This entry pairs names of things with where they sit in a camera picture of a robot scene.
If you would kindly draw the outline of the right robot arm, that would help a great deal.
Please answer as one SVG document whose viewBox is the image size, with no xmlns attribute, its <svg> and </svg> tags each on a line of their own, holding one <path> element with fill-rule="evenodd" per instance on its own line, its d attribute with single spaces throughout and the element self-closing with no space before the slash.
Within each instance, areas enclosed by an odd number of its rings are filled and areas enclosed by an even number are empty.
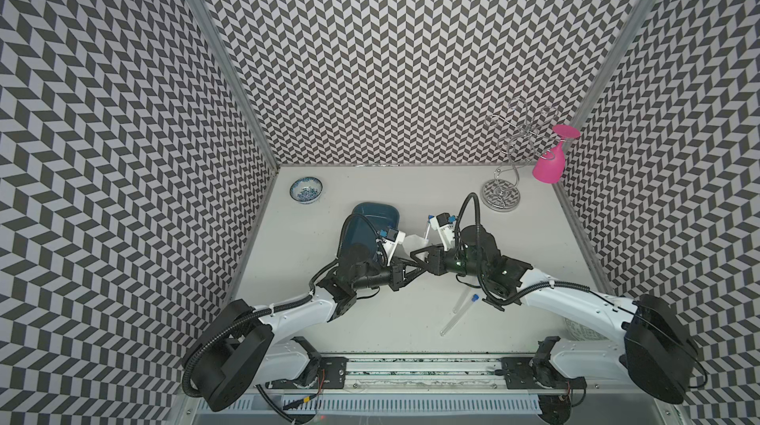
<svg viewBox="0 0 760 425">
<path fill-rule="evenodd" d="M 494 236 L 475 225 L 460 234 L 447 225 L 439 235 L 439 245 L 413 235 L 403 246 L 412 260 L 434 275 L 475 278 L 487 304 L 543 309 L 597 334 L 588 346 L 550 340 L 543 353 L 563 377 L 632 383 L 671 404 L 683 403 L 693 389 L 690 380 L 700 368 L 701 353 L 688 328 L 662 298 L 644 294 L 631 300 L 558 280 L 502 254 Z"/>
</svg>

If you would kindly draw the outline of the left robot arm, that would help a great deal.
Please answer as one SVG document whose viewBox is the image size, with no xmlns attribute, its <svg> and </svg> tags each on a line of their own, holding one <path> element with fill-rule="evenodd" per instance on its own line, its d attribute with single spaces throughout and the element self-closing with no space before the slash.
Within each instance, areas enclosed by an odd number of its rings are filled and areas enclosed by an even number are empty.
<svg viewBox="0 0 760 425">
<path fill-rule="evenodd" d="M 335 321 L 359 299 L 358 291 L 389 286 L 397 292 L 423 274 L 423 264 L 396 258 L 384 265 L 364 244 L 352 244 L 316 272 L 304 296 L 252 307 L 230 302 L 182 360 L 181 388 L 221 411 L 250 387 L 290 381 L 320 383 L 322 355 L 301 332 Z"/>
</svg>

